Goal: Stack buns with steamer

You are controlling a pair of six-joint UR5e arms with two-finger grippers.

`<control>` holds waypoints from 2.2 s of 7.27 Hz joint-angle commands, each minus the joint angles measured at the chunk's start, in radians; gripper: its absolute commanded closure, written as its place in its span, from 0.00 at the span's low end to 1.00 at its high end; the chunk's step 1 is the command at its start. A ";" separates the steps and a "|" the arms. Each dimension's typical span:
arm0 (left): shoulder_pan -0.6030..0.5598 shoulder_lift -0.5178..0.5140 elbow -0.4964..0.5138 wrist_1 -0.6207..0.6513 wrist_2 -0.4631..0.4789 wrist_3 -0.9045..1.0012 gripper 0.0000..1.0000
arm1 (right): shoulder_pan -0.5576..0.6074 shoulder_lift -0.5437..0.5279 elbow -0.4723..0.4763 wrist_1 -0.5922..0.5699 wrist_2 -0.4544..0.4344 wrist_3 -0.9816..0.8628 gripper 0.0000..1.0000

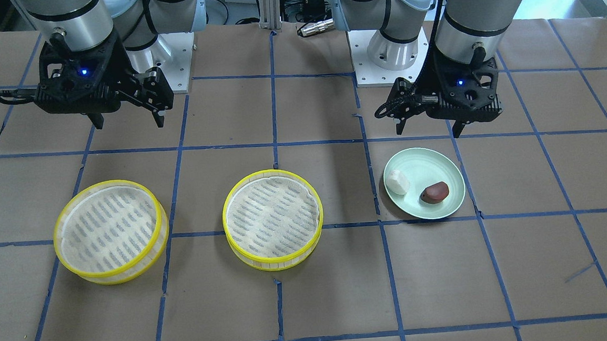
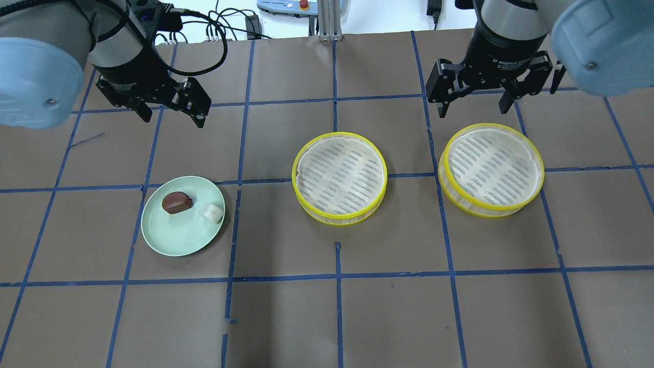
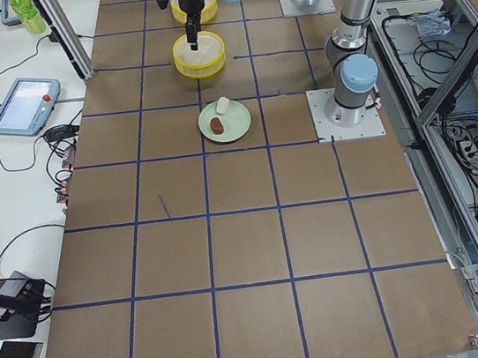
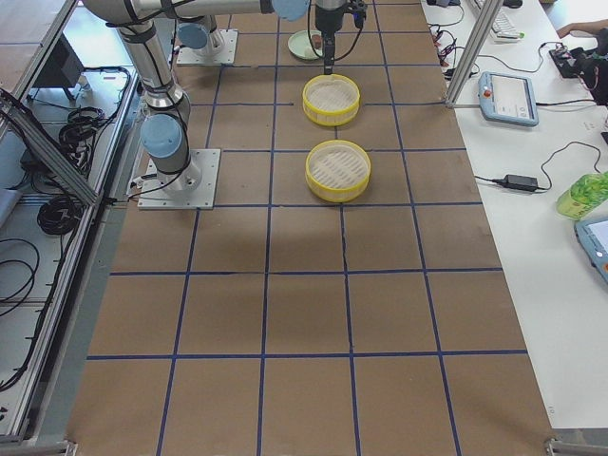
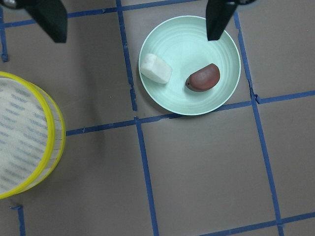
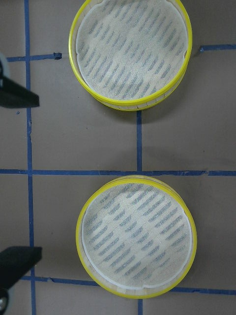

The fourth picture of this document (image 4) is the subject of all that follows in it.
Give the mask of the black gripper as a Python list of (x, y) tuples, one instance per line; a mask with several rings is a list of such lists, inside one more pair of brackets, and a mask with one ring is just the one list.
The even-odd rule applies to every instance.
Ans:
[(333, 37), (342, 28), (344, 0), (316, 0), (315, 26), (323, 33), (323, 74), (333, 73)]

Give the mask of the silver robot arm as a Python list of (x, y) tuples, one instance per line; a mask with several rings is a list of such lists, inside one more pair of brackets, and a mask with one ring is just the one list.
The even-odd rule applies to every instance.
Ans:
[(270, 14), (294, 21), (315, 8), (315, 26), (321, 32), (324, 72), (333, 71), (335, 34), (341, 30), (347, 1), (85, 1), (85, 7), (106, 25), (116, 29), (144, 88), (144, 100), (154, 114), (167, 114), (182, 124), (190, 106), (185, 92), (175, 82), (153, 20), (166, 16), (176, 21), (216, 15)]
[(183, 46), (206, 53), (217, 53), (224, 46), (215, 15), (179, 19), (177, 36)]

